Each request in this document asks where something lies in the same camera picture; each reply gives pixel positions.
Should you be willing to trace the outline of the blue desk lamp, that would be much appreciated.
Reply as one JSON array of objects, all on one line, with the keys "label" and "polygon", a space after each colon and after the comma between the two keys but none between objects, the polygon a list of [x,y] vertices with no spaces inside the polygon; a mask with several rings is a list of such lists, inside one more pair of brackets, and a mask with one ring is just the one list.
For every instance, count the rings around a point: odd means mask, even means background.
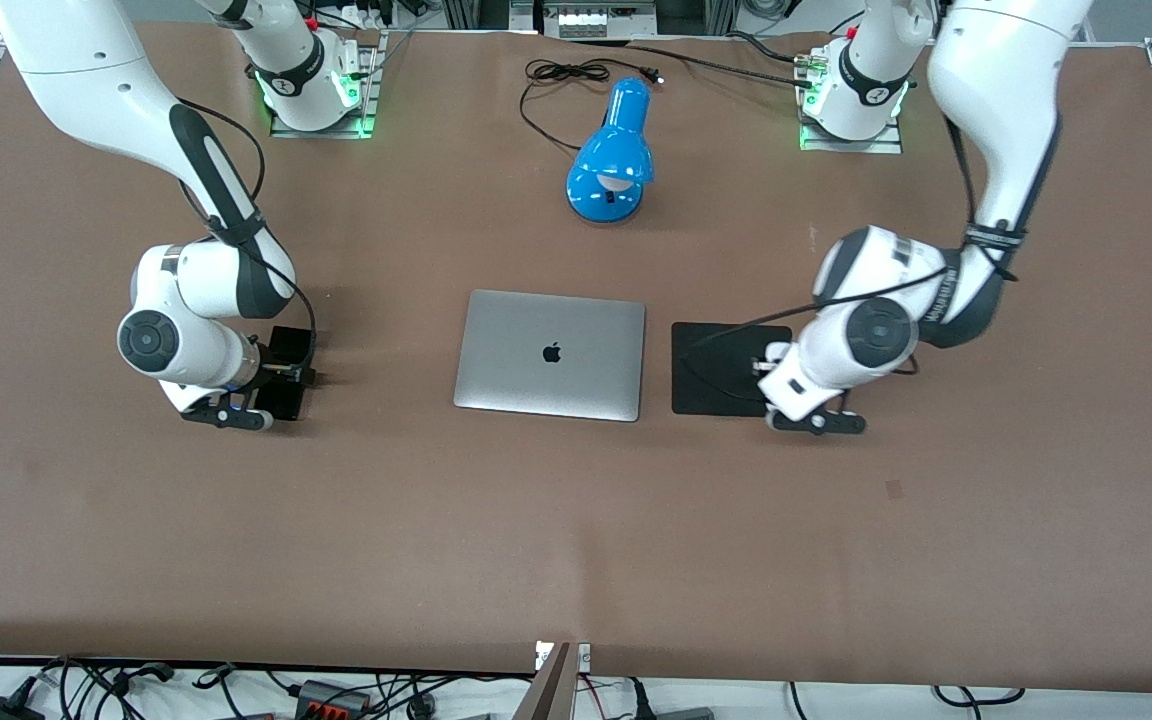
[{"label": "blue desk lamp", "polygon": [[577,215],[593,223],[621,223],[641,209],[654,181],[654,159],[645,137],[652,103],[647,82],[614,83],[600,126],[573,159],[564,192]]}]

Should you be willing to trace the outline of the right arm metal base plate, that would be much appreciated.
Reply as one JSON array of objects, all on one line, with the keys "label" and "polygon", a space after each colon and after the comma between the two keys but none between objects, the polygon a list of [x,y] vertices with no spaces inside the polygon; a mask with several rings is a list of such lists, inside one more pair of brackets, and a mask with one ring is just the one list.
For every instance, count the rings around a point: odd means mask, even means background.
[{"label": "right arm metal base plate", "polygon": [[369,138],[376,124],[381,90],[381,61],[389,33],[361,44],[317,29],[324,41],[324,65],[297,97],[265,96],[270,136],[283,138]]}]

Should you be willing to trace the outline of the white power strip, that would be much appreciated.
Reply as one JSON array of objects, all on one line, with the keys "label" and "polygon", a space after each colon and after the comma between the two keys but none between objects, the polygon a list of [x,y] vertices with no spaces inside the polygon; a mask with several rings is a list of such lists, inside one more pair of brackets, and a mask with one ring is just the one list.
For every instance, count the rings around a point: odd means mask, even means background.
[{"label": "white power strip", "polygon": [[579,41],[628,41],[657,33],[655,0],[541,0],[544,35]]}]

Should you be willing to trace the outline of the black connector block orange levers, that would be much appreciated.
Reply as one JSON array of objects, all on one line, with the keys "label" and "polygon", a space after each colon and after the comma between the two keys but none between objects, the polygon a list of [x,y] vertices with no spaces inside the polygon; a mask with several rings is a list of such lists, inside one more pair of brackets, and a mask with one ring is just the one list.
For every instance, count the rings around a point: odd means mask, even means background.
[{"label": "black connector block orange levers", "polygon": [[306,680],[300,683],[294,720],[364,720],[371,708],[369,694]]}]

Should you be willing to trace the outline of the white metal post bracket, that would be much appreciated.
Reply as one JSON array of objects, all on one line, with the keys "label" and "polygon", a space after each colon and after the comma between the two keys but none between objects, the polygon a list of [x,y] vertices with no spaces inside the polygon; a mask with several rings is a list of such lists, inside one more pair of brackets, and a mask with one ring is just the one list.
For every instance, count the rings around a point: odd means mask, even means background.
[{"label": "white metal post bracket", "polygon": [[[538,641],[535,643],[535,673],[540,673],[545,661],[548,660],[550,652],[556,647],[556,643]],[[589,643],[577,643],[573,655],[577,657],[577,666],[581,674],[589,674],[591,670],[591,646]]]}]

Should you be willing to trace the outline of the grey aluminium profile post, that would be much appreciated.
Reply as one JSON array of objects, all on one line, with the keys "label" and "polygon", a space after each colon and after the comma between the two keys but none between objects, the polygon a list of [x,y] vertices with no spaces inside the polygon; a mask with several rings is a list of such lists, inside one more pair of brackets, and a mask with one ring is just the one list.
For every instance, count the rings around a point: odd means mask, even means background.
[{"label": "grey aluminium profile post", "polygon": [[581,674],[579,643],[550,643],[538,653],[539,670],[511,720],[573,720],[573,702]]}]

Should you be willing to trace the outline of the black mouse pad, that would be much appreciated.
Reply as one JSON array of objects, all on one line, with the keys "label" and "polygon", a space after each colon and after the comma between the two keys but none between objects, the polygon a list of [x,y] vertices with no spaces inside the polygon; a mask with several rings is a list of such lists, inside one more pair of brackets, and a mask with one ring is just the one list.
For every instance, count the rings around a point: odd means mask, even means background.
[{"label": "black mouse pad", "polygon": [[742,416],[763,418],[765,397],[756,387],[756,361],[765,361],[765,348],[790,342],[786,325],[755,325],[717,340],[705,341],[728,325],[673,323],[670,327],[670,409],[687,416]]}]

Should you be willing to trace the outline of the silver closed laptop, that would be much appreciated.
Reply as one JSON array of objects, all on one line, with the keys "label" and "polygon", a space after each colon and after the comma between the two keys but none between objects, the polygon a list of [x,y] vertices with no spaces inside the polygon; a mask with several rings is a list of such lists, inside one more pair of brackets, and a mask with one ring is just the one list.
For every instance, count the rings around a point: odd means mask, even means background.
[{"label": "silver closed laptop", "polygon": [[454,406],[637,420],[645,329],[641,302],[473,290]]}]

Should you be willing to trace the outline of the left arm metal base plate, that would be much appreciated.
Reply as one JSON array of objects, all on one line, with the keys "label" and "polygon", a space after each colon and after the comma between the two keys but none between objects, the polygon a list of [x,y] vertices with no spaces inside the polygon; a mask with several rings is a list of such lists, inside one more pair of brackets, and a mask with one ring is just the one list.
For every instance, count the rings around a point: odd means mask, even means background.
[{"label": "left arm metal base plate", "polygon": [[817,51],[823,47],[814,47],[813,54],[799,55],[795,61],[794,78],[806,81],[810,88],[797,88],[797,118],[799,118],[799,150],[804,152],[850,152],[850,154],[882,154],[899,156],[902,152],[901,131],[899,115],[901,113],[901,101],[905,92],[910,90],[909,82],[895,94],[896,100],[890,106],[890,118],[887,118],[881,132],[873,137],[842,138],[828,132],[826,127],[819,123],[823,101],[826,99],[826,88],[824,82],[827,77],[827,61]]}]

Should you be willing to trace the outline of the black smartphone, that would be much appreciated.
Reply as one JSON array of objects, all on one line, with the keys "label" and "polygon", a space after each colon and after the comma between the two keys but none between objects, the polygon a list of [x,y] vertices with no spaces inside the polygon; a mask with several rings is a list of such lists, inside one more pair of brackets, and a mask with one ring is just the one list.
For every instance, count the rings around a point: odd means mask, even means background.
[{"label": "black smartphone", "polygon": [[[274,325],[271,328],[268,342],[265,344],[306,344],[308,350],[314,354],[316,334],[311,329],[287,327],[287,325]],[[275,420],[298,420],[303,401],[305,401],[306,389],[291,389],[291,392],[256,391],[253,401],[255,409],[270,411]]]}]

